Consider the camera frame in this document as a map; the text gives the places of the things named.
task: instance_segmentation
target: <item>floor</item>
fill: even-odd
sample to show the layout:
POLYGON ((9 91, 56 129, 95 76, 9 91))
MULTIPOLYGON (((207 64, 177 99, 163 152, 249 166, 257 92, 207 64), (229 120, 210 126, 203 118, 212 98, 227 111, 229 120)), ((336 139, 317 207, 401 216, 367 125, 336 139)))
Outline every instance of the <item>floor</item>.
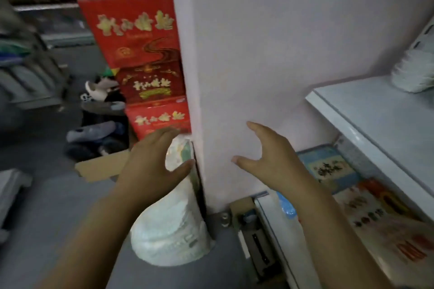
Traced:
MULTIPOLYGON (((33 287, 52 268, 90 206, 114 185, 110 180, 84 182, 62 155, 66 132, 80 123, 75 91, 83 87, 83 80, 76 78, 73 96, 62 111, 58 107, 28 111, 23 128, 0 136, 0 170, 19 168, 34 177, 33 186, 21 195, 8 220, 11 237, 0 247, 2 289, 33 287)), ((215 216, 207 224, 215 247, 184 266, 151 266, 135 256, 127 238, 107 288, 256 288, 244 268, 234 231, 222 228, 215 216)))

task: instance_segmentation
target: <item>hand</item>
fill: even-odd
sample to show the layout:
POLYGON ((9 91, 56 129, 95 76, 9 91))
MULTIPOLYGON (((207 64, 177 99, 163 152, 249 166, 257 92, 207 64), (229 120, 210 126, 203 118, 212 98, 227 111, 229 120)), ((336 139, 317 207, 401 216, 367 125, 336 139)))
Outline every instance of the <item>hand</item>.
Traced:
POLYGON ((247 127, 261 141, 262 157, 259 160, 251 160, 236 155, 232 162, 238 167, 279 192, 288 191, 290 187, 290 191, 296 193, 299 184, 313 179, 285 137, 259 123, 248 121, 247 127))
POLYGON ((118 177, 113 194, 142 212, 172 191, 194 165, 191 159, 174 171, 166 169, 167 150, 178 134, 178 129, 165 127, 138 142, 118 177))

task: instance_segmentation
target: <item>pile of clothes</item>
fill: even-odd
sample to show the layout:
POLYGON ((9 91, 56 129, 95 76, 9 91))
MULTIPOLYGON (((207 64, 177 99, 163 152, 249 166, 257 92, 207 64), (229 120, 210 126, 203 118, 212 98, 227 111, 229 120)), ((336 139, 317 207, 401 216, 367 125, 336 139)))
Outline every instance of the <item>pile of clothes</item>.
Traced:
POLYGON ((128 148, 125 98, 113 77, 87 81, 80 95, 81 127, 66 135, 65 154, 74 162, 86 161, 128 148))

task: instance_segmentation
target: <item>red packaging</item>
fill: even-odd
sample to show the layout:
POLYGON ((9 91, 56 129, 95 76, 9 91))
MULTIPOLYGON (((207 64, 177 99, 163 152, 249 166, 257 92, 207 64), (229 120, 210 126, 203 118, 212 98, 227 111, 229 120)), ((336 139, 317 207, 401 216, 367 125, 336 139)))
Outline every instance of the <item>red packaging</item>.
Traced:
POLYGON ((155 61, 140 67, 120 69, 116 80, 128 105, 178 99, 185 96, 180 61, 155 61))
POLYGON ((173 0, 77 0, 110 68, 180 58, 173 0))
POLYGON ((163 127, 173 126, 182 133, 191 133, 190 114, 185 96, 178 99, 160 100, 160 106, 147 104, 128 105, 125 113, 139 140, 163 127))

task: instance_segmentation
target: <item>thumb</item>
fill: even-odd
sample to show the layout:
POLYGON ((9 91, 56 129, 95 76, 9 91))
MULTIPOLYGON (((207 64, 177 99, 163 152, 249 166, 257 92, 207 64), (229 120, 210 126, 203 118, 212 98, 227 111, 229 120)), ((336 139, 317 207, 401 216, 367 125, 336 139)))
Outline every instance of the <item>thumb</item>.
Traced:
POLYGON ((242 170, 251 173, 253 176, 256 176, 256 165, 257 160, 248 159, 246 157, 242 157, 240 155, 235 155, 232 157, 231 161, 240 167, 242 170))
POLYGON ((177 182, 181 182, 190 173, 196 161, 194 159, 187 160, 181 166, 172 171, 172 176, 177 182))

